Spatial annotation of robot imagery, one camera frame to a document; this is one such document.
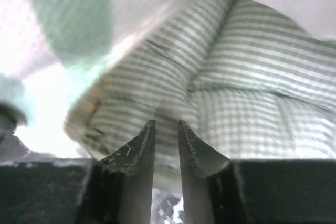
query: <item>green striped cloth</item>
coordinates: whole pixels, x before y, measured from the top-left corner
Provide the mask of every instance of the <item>green striped cloth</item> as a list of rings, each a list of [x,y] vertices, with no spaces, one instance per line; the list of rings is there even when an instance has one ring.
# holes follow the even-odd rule
[[[83,142],[108,155],[156,119],[162,178],[179,173],[180,119],[229,158],[334,158],[336,43],[251,0],[199,0],[105,76],[100,102]]]

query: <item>dark metal block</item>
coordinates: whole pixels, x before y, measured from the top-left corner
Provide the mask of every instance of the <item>dark metal block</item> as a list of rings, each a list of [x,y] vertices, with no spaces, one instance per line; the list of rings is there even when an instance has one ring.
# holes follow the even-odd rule
[[[155,122],[102,161],[0,163],[0,221],[12,223],[149,223]]]
[[[336,223],[336,161],[233,161],[229,169],[241,221]]]

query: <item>mint green fabric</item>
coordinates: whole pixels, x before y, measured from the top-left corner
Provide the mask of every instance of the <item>mint green fabric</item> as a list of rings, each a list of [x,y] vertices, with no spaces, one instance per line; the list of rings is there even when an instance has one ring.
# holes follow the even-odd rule
[[[103,80],[83,142],[104,155],[157,123],[178,176],[177,122],[229,158],[336,157],[336,44],[251,0],[199,0]]]
[[[28,1],[38,20],[39,36],[46,38],[50,53],[64,67],[70,87],[67,103],[71,108],[108,70],[114,29],[111,0]]]

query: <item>striped fabric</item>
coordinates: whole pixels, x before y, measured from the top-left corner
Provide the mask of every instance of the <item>striped fabric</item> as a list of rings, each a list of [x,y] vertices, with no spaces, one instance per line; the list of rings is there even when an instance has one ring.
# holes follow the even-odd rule
[[[104,155],[157,121],[155,172],[178,177],[177,122],[230,158],[336,157],[336,44],[251,0],[200,0],[103,80],[83,142]]]

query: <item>metal prong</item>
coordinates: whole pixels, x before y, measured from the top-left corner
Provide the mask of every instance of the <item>metal prong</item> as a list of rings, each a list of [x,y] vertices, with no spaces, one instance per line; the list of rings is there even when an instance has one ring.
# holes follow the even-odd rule
[[[126,145],[101,160],[109,170],[134,174],[149,156],[146,153],[155,153],[155,121],[149,120],[139,134]]]
[[[178,126],[180,156],[186,155],[195,175],[208,177],[229,164],[227,157],[202,141],[186,122],[180,121]]]

